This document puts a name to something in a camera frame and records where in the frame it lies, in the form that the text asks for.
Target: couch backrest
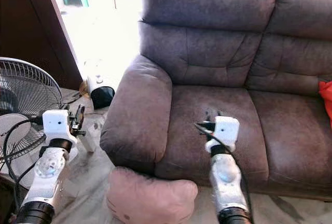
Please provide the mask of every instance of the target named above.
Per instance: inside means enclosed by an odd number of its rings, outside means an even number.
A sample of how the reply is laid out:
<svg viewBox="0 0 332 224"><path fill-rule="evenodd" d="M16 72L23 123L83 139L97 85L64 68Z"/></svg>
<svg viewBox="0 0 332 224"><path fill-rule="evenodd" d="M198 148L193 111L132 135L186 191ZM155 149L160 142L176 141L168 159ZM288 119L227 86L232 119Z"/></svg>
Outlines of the couch backrest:
<svg viewBox="0 0 332 224"><path fill-rule="evenodd" d="M276 0L246 85L317 95L332 80L332 0Z"/></svg>
<svg viewBox="0 0 332 224"><path fill-rule="evenodd" d="M143 0L141 55L174 83L244 85L275 0Z"/></svg>

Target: gray couch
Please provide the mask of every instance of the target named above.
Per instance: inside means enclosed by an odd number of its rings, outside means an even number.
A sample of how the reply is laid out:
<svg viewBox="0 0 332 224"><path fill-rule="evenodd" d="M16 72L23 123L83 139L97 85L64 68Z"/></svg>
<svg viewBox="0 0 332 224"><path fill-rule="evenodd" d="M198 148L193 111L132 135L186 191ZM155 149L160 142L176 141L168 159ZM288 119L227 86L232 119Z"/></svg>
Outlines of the gray couch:
<svg viewBox="0 0 332 224"><path fill-rule="evenodd" d="M332 200L332 0L143 0L140 55L100 145L115 165L209 185L194 122L240 122L251 192Z"/></svg>

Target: electric fan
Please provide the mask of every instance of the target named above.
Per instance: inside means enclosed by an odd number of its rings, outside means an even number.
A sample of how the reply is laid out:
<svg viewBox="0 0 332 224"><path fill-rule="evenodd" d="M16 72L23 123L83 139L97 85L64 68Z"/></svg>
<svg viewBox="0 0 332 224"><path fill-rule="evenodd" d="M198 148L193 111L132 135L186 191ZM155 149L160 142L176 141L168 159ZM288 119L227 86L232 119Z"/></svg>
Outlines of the electric fan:
<svg viewBox="0 0 332 224"><path fill-rule="evenodd" d="M39 67L0 57L0 170L4 163L3 142L18 122L62 107L56 81ZM24 123L10 135L7 157L11 161L36 148L45 140L43 125Z"/></svg>

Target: fan grille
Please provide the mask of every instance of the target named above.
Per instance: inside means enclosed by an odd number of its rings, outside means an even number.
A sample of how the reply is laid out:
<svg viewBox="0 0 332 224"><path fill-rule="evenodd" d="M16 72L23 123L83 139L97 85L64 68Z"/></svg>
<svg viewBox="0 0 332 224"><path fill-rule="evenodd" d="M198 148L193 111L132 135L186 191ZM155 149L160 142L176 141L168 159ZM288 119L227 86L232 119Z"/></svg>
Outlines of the fan grille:
<svg viewBox="0 0 332 224"><path fill-rule="evenodd" d="M21 114L28 118L40 116L49 109L62 107L61 92L54 79L30 63L0 58L0 116ZM31 124L28 134L8 145L10 159L34 149L45 140L43 126ZM0 163L3 148L0 144Z"/></svg>

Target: marble floor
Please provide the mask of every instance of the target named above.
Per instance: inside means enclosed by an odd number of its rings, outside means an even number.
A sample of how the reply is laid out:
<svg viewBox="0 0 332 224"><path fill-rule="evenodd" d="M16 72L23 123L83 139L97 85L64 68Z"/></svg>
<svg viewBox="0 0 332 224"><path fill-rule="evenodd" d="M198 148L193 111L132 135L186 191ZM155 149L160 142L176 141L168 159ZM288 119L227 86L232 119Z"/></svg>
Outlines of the marble floor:
<svg viewBox="0 0 332 224"><path fill-rule="evenodd" d="M97 144L95 153L87 153L81 143L80 154L70 164L70 179L79 187L78 197L71 201L55 217L53 224L121 224L108 211L105 191L110 186L107 176L114 168L104 151L100 149L99 136L104 124L107 108L94 111L86 97L71 104L75 110L78 104L85 104L86 114L83 128ZM287 197L269 197L252 194L252 205L256 224L328 224L332 220L332 203ZM195 212L188 224L217 223L211 201L211 189L201 188L196 199Z"/></svg>

